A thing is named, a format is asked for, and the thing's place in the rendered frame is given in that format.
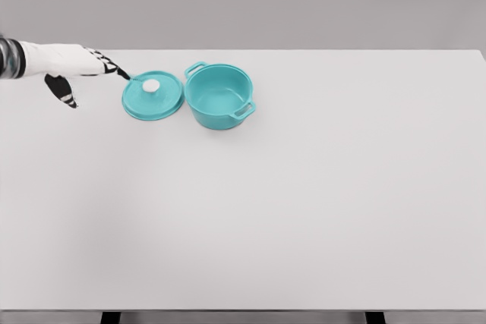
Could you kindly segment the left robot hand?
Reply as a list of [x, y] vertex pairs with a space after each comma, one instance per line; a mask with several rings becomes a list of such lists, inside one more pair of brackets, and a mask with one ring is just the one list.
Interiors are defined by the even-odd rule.
[[73, 90], [67, 77], [93, 77], [117, 74], [126, 80], [131, 77], [113, 60], [96, 49], [79, 44], [45, 45], [49, 67], [44, 77], [52, 94], [72, 109], [77, 108]]

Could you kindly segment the teal pot lid white knob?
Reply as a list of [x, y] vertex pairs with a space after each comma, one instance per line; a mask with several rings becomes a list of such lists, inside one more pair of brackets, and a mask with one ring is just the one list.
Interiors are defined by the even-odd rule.
[[182, 82], [165, 71], [148, 71], [132, 77], [121, 97], [124, 110], [142, 121], [169, 117], [184, 100]]

